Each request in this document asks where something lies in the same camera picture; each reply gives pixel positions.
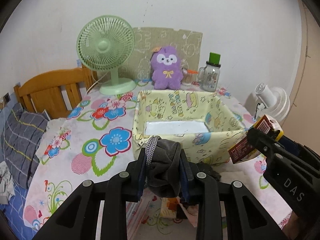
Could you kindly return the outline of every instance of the jar handle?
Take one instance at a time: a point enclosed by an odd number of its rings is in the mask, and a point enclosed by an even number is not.
[[[204,78],[204,67],[201,67],[198,70],[198,75],[197,75],[198,82],[202,83],[203,78]]]

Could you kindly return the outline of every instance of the orange lid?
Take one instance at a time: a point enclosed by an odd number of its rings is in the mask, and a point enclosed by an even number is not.
[[[187,72],[188,72],[189,74],[197,74],[197,73],[198,73],[198,71],[191,70],[191,69],[188,69]]]

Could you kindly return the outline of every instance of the blue bed sheet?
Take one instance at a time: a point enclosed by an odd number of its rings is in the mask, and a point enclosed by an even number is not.
[[[14,192],[16,195],[10,199],[9,204],[0,205],[0,209],[5,209],[4,214],[8,218],[9,226],[14,231],[16,237],[19,240],[31,240],[37,231],[33,228],[26,227],[22,219],[23,206],[26,202],[28,190],[14,185]]]

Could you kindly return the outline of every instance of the electric fan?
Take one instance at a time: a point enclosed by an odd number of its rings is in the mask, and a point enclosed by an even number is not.
[[[134,42],[132,27],[117,16],[100,16],[83,27],[77,40],[82,64],[92,71],[111,72],[111,80],[101,85],[100,93],[118,95],[136,87],[133,80],[118,75],[118,68],[133,52]]]
[[[266,84],[259,84],[256,89],[256,96],[264,104],[259,116],[268,114],[275,118],[278,122],[282,121],[289,112],[290,99],[283,88],[269,88]]]

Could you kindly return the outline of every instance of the barcode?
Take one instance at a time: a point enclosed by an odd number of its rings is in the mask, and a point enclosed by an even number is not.
[[[269,127],[266,120],[262,120],[262,122],[258,125],[257,129],[263,132],[264,134],[267,134],[271,128]]]

